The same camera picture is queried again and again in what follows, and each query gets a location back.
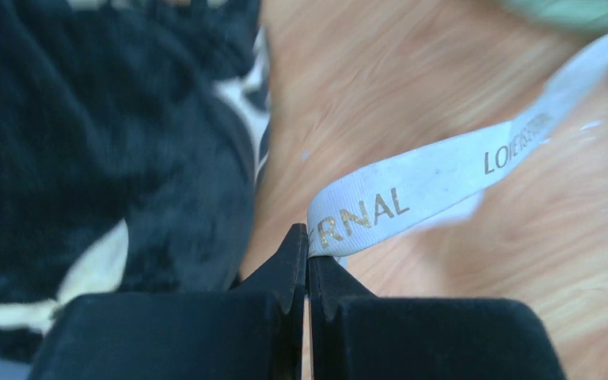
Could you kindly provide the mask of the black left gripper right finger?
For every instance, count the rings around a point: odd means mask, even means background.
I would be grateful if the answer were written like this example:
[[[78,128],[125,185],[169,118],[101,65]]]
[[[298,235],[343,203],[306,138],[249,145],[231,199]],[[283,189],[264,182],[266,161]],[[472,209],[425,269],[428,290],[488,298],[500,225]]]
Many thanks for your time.
[[[308,260],[316,379],[562,379],[541,319],[506,298],[381,298]]]

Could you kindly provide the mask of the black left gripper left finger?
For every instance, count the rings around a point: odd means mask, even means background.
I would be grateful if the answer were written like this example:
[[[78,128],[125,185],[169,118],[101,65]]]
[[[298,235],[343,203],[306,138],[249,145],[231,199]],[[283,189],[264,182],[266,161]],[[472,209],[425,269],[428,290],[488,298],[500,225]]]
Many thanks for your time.
[[[68,304],[30,378],[298,379],[308,236],[223,292],[90,294]]]

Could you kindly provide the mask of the peach green wrapping paper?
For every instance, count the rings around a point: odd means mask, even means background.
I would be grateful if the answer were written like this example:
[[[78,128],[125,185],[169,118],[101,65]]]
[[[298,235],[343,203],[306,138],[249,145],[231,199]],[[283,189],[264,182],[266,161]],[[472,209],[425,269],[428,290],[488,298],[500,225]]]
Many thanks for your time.
[[[608,32],[608,0],[503,0],[498,3],[531,22],[577,32]]]

